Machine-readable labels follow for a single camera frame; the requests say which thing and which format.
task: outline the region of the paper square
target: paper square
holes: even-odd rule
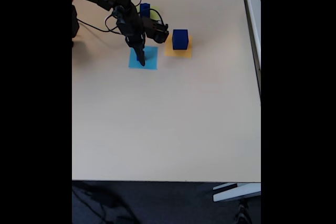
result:
[[[134,49],[131,48],[130,53],[130,62],[128,67],[129,68],[140,68],[140,69],[158,69],[158,53],[157,47],[148,47],[145,46],[143,49],[145,53],[145,66],[143,67],[140,62],[137,61],[137,54],[135,53]]]
[[[188,36],[188,38],[189,38],[189,43],[188,43],[187,50],[174,50],[173,49],[173,35],[169,34],[165,42],[165,45],[164,45],[164,55],[191,59],[192,47],[193,47],[193,37]]]

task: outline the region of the robotic arm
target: robotic arm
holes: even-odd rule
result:
[[[113,8],[112,16],[117,19],[117,27],[119,28],[121,34],[125,35],[127,45],[134,48],[142,66],[145,66],[143,51],[145,45],[145,35],[159,44],[165,42],[168,37],[168,24],[160,24],[156,20],[152,20],[147,17],[140,17],[131,0],[87,1],[96,3],[107,11]]]

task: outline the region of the black cable on floor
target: black cable on floor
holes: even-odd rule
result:
[[[110,221],[107,222],[103,216],[101,216],[99,213],[97,213],[96,211],[94,211],[93,208],[90,207],[89,204],[87,204],[83,199],[81,199],[81,198],[75,193],[75,191],[74,191],[73,188],[72,188],[72,192],[73,192],[73,194],[75,195],[75,197],[76,197],[80,202],[82,202],[87,208],[89,208],[89,209],[91,210],[91,212],[93,212],[96,216],[98,216],[98,217],[102,220],[102,223],[106,222],[106,223],[113,224],[113,222],[110,222]]]

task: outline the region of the yellow square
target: yellow square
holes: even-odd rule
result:
[[[191,52],[193,47],[193,37],[188,36],[189,43],[187,50],[174,50],[173,49],[173,35],[169,34],[164,45],[164,55],[173,57],[182,57],[191,59]]]

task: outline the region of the dark floor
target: dark floor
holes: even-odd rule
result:
[[[234,224],[238,201],[212,200],[211,189],[218,183],[166,183],[166,182],[88,182],[103,186],[118,194],[131,207],[141,224]],[[100,205],[79,190],[78,196],[102,214]],[[248,212],[253,224],[260,224],[260,196],[248,198]],[[128,216],[122,208],[109,209],[107,220]],[[72,223],[99,224],[95,216],[72,194]]]

